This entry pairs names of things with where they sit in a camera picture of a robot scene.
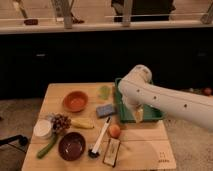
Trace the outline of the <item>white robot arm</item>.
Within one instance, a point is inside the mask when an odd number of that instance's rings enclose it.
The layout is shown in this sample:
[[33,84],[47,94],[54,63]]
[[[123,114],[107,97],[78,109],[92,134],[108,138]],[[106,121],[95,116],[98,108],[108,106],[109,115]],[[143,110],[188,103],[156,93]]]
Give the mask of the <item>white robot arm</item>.
[[142,104],[192,122],[213,131],[213,98],[159,87],[151,83],[152,72],[136,65],[118,83],[118,89],[129,109]]

